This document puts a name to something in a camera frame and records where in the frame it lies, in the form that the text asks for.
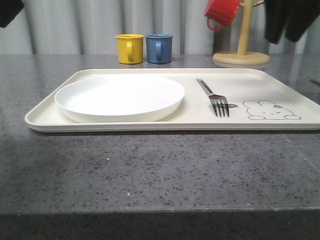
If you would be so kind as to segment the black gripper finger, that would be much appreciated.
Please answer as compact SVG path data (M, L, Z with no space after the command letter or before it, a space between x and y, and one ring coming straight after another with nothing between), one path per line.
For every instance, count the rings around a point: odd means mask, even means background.
M0 27L6 28L23 8L22 0L0 0Z
M272 44L278 44L292 10L291 0L265 0L264 37Z
M290 5L285 37L291 42L297 42L316 19L316 1L291 0Z

